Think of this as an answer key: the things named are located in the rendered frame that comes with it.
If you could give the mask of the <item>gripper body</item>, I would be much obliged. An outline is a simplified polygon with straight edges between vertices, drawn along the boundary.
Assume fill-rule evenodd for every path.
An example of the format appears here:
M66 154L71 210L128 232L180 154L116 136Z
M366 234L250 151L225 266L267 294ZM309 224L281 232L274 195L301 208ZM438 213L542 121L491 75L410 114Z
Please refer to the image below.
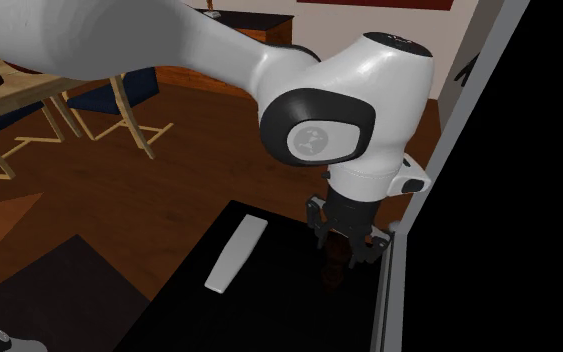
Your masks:
M352 200L329 186L323 210L328 220L337 221L338 227L336 227L336 230L347 229L363 238L372 232L372 226L380 205L380 201Z

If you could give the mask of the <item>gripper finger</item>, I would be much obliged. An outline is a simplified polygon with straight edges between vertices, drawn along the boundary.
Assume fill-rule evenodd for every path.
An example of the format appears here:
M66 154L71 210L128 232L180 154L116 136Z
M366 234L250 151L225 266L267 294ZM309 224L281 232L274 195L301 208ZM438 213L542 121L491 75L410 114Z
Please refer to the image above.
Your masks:
M362 234L358 230L353 230L348 237L352 249L349 261L349 268L352 269L357 263L373 263L389 247L392 242L392 235L376 227L372 227L370 233Z
M330 225L322 219L321 211L325 200L318 195L311 196L305 203L307 226L314 231L318 239L317 248L321 249L328 237Z

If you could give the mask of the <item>dark brown turned wooden figure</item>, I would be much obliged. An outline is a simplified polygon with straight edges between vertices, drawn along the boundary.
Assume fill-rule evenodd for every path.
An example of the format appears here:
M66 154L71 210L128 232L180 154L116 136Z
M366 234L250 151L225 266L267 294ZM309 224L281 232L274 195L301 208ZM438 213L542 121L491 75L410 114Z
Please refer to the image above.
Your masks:
M326 261L321 270L323 287L334 291L343 281L345 268L352 251L348 239L338 233L330 233L324 245Z

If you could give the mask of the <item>white flat remote control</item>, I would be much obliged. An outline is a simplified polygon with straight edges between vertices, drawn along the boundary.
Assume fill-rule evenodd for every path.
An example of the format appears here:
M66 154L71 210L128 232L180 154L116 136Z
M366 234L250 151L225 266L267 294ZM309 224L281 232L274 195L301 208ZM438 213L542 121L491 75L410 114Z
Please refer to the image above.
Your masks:
M221 251L204 286L223 294L254 251L268 221L247 214Z

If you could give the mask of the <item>black table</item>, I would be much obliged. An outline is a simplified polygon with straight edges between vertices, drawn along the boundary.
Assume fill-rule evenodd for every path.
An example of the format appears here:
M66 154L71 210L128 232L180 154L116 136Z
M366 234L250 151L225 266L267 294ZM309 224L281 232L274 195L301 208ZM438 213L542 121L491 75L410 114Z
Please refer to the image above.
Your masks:
M268 225L219 294L204 283L245 215ZM381 263L329 288L326 259L305 223L232 200L113 352L371 352Z

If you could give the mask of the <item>wooden chair with navy seat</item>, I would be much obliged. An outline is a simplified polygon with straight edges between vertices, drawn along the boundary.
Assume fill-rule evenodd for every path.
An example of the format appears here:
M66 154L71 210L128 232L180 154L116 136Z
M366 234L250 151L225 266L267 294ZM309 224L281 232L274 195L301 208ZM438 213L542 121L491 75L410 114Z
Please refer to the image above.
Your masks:
M115 129L125 127L130 131L137 147L144 150L150 159L154 159L155 154L151 144L166 133L173 124L168 123L162 128L139 125L133 116L132 108L158 93L155 68L149 67L112 77L109 84L76 96L70 97L67 91L63 92L62 96L92 141L98 141ZM103 132L94 135L81 117L81 111L118 115L121 119Z
M65 140L65 137L60 130L58 124L55 122L55 119L49 109L46 106L46 100L37 101L35 103L29 104L25 107L19 108L17 110L5 113L0 116L0 131L3 129L12 126L14 123L20 121L21 119L29 116L30 114L41 110L47 119L48 123L50 124L52 130L54 131L56 137L55 138L47 138L47 137L16 137L15 140L19 141L19 144L14 146L9 151L5 152L4 154L0 153L0 180L12 180L16 174L7 163L6 158L15 154L20 149L25 147L26 145L32 142L40 142L40 143L62 143Z

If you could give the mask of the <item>light wooden table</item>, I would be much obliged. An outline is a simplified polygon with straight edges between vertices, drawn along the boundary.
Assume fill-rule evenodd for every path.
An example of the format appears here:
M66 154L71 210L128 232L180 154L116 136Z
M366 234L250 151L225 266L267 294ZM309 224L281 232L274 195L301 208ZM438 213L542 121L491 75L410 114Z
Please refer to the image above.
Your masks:
M27 74L15 70L0 60L0 115L17 110L36 101L50 98L69 127L80 137L81 132L66 110L60 93L86 84L86 81L49 74Z

